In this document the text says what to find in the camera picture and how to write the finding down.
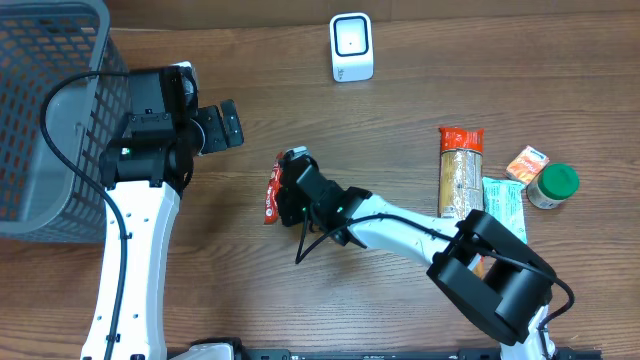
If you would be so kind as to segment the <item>red chocolate bar wrapper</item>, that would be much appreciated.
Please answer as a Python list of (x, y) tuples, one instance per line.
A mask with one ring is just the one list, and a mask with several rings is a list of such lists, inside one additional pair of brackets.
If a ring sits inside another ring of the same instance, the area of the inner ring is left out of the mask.
[(278, 214), (278, 205), (276, 202), (276, 196), (281, 188), (280, 177), (282, 175), (282, 166), (281, 161), (284, 158), (284, 153), (280, 152), (274, 161), (271, 176), (267, 185), (267, 192), (265, 197), (265, 215), (264, 215), (264, 223), (265, 224), (274, 224), (277, 222), (279, 214)]

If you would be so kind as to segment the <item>spaghetti pack orange ends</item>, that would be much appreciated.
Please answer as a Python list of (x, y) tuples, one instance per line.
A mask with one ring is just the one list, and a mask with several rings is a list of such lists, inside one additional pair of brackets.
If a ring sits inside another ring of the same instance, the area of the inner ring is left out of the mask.
[(441, 127), (438, 214), (463, 220), (483, 210), (484, 130)]

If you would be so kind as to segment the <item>teal tissue pack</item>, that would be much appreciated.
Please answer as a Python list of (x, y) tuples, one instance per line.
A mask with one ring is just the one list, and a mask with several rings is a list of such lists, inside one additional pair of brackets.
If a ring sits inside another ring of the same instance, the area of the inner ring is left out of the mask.
[(528, 243), (522, 192), (517, 181), (484, 177), (484, 211), (496, 218), (524, 244)]

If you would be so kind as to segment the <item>orange tissue pack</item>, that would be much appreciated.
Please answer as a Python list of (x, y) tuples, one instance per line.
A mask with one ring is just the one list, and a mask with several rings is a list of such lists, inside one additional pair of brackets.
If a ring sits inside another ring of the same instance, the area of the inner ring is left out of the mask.
[(528, 185), (546, 167), (550, 159), (527, 145), (506, 167), (508, 179)]

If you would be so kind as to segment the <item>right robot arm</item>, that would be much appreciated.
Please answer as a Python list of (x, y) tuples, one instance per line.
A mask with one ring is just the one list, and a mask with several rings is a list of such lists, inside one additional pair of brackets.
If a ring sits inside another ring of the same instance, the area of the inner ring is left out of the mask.
[(275, 197), (286, 226), (316, 223), (326, 237), (410, 259), (478, 329), (501, 345), (503, 359), (552, 359), (547, 324), (556, 273), (491, 215), (444, 219), (399, 208), (364, 189), (331, 186)]

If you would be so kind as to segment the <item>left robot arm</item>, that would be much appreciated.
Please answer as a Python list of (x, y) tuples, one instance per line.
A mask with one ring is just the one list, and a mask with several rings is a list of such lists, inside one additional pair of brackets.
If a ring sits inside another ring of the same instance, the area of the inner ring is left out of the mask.
[[(170, 185), (121, 182), (108, 194), (120, 210), (129, 238), (121, 255), (120, 231), (111, 209), (96, 309), (82, 359), (102, 359), (113, 341), (113, 359), (165, 359), (163, 300), (168, 245), (181, 196)], [(112, 314), (120, 261), (126, 261), (120, 312)]]

